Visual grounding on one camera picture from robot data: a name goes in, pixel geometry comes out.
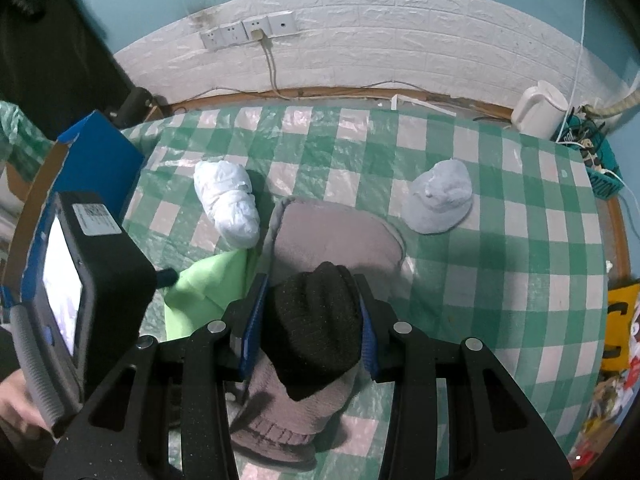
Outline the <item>person's left hand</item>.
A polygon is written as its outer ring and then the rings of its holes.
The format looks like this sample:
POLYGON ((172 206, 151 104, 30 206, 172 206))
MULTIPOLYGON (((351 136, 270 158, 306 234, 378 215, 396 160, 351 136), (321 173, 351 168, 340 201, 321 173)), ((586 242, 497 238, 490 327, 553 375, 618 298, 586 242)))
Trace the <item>person's left hand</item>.
POLYGON ((30 395, 21 370, 1 382, 1 419, 18 436, 35 439, 41 431, 50 431, 30 395))

